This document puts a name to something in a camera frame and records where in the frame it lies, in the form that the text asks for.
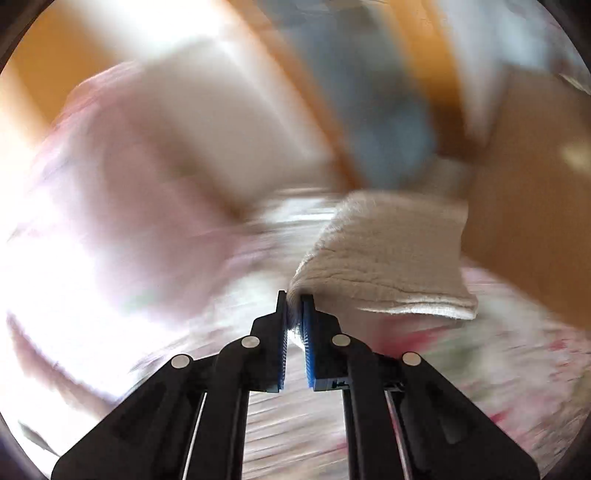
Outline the beige cable-knit sweater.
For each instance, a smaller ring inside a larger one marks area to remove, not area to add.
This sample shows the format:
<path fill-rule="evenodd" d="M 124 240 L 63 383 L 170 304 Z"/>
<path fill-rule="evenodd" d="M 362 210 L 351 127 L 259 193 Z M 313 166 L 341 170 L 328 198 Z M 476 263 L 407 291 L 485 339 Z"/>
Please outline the beige cable-knit sweater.
<path fill-rule="evenodd" d="M 475 319 L 478 301 L 461 273 L 467 219 L 466 204 L 441 197 L 349 194 L 290 281 L 291 317 L 311 294 L 362 311 Z"/>

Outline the floral bed sheet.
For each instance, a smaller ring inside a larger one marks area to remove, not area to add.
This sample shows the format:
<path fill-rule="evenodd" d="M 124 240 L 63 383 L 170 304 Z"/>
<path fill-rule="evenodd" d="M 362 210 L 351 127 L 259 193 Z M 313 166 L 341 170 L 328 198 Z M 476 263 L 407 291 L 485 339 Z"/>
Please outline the floral bed sheet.
<path fill-rule="evenodd" d="M 349 195 L 273 314 L 135 392 L 136 477 L 588 478 L 590 341 L 461 270 L 465 221 Z"/>

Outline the white blue-floral pillow right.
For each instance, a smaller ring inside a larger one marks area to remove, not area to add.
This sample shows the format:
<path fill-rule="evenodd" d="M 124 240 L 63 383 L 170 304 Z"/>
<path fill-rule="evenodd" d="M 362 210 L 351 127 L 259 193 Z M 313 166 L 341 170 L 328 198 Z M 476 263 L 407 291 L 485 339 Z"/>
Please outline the white blue-floral pillow right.
<path fill-rule="evenodd" d="M 116 398 L 263 254 L 242 211 L 322 184 L 332 151 L 256 46 L 199 42 L 78 86 L 7 203 L 1 299 L 64 373 Z"/>

